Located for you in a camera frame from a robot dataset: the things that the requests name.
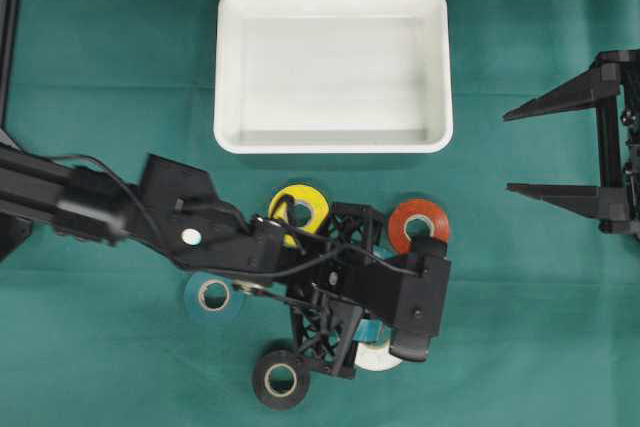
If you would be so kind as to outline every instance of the green cloth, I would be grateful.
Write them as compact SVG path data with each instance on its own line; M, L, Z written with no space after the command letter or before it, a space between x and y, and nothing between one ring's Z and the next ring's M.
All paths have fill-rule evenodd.
M504 191L598 180L593 112L501 115L640 45L639 0L448 0L455 133L433 155L239 156L212 135L218 0L22 0L8 130L39 154L88 153L137 182L147 152L211 172L247 215L304 179L389 213L448 212L453 277L426 364L314 374L266 409L255 360L288 312L248 299L236 324L187 317L187 275L134 242L38 227L0 265L6 426L633 426L640 424L640 244Z

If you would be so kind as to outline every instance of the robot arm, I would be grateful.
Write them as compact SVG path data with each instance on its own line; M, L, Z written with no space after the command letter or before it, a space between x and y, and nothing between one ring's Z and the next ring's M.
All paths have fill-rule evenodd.
M55 159L90 160L103 172L52 159L0 147L2 257L28 237L31 222L40 222L82 240L115 245L131 238L180 269L232 279L246 294L289 306L292 369L301 369L301 388L308 371L355 375L354 336L363 319L388 326L390 355L426 360L429 342L439 333L449 279L446 243L416 237L409 253L382 260L373 248L383 216L370 206L334 203L324 226L310 234L259 215L245 221L218 197L206 172L161 157L148 157L137 185L87 156ZM285 245L285 235L295 239L293 247ZM286 294L270 292L273 282L284 284ZM265 372L269 362L286 361L269 359L258 364ZM273 408L302 399L299 392L271 395L268 387L255 387L255 379L254 388Z

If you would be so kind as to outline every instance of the black metal frame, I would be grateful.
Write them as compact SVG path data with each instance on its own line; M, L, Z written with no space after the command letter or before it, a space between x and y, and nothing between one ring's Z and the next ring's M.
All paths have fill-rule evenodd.
M4 129L20 0L0 0L0 143L16 147Z
M336 202L331 205L321 233L373 252L383 226L384 216L370 206ZM330 269L299 275L291 279L287 289L288 296L308 299L311 304L291 305L294 351L305 359L309 370L348 379L355 376L354 334L360 320L370 317L360 305L345 302L340 295L345 287L342 277L349 275L353 260L338 258ZM370 259L360 258L356 262L367 268Z
M628 129L629 161L622 166L620 121ZM600 186L507 184L507 189L600 220L605 233L640 234L640 50L600 52L586 72L504 115L511 121L593 108L596 111Z

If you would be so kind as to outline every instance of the tape roll core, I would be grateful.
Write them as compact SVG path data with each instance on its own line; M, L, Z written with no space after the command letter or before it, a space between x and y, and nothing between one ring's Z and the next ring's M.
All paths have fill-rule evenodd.
M436 230L436 226L434 225L434 223L432 222L432 220L427 217L426 215L423 214L413 214L411 217L409 217L407 220L404 221L404 235L405 237L411 241L411 236L409 235L409 224L411 222L413 222L414 220L419 220L421 222L424 222L427 225L427 228L429 229L429 236L433 236L433 232Z
M207 290L212 285L219 285L224 290L224 300L222 301L222 305L220 305L219 307L209 307L207 305L207 299L205 296L207 294ZM198 302L200 303L203 309L208 310L209 312L219 312L221 310L224 310L225 307L229 305L230 301L231 301L231 292L229 291L229 286L225 284L222 280L218 280L218 279L207 280L200 286L200 290L198 290Z
M222 287L224 300L220 305L207 305L207 290ZM240 313L245 295L233 288L230 280L195 272L184 288L184 305L192 320L202 324L218 325L232 321Z
M271 381L271 374L276 369L286 369L291 374L291 378L293 379L291 383L291 387L289 387L285 391L278 390ZM269 367L269 369L267 369L267 371L264 374L264 386L267 389L267 392L269 392L274 397L279 397L279 398L287 397L296 390L296 387L298 386L298 375L296 374L295 370L289 367L288 364L284 364L282 362L273 364L271 367Z
M304 200L297 200L297 199L293 202L293 205L294 205L294 206L295 206L295 205L302 205L303 207L305 207L305 208L309 211L309 213L311 214L311 215L309 215L309 220L307 220L307 221L304 223L304 225L301 225L301 226L300 226L300 228L301 228L302 230L309 228L309 226L310 226L310 225L312 224L312 222L313 222L313 207L312 207L311 205L309 205L309 202L305 202Z

